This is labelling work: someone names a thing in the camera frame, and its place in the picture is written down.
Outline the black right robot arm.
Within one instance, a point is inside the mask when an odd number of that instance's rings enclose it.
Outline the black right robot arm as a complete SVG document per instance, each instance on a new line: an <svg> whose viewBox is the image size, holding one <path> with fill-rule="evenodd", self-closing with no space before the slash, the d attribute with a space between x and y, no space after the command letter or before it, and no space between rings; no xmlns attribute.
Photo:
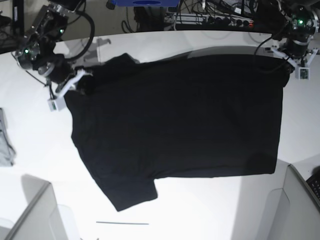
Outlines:
<svg viewBox="0 0 320 240"><path fill-rule="evenodd" d="M49 88L52 100L56 98L52 83L62 86L76 76L72 64L88 51L93 42L95 23L86 13L86 6L85 0L51 0L49 5L43 5L31 27L21 38L18 49L11 54L26 73L37 71L46 79L44 85ZM82 51L72 57L54 53L56 43L67 27L80 18L86 19L90 26L89 39Z"/></svg>

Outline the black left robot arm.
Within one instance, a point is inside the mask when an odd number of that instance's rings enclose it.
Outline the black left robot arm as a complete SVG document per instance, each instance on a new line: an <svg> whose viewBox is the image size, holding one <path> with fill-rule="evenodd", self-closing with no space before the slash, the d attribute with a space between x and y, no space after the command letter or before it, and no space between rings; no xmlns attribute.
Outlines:
<svg viewBox="0 0 320 240"><path fill-rule="evenodd" d="M320 31L320 10L316 0L259 0L254 12L255 26L266 30L270 40L285 42L270 47L270 51L289 64L299 80L310 79L310 65L318 48L309 48L313 36Z"/></svg>

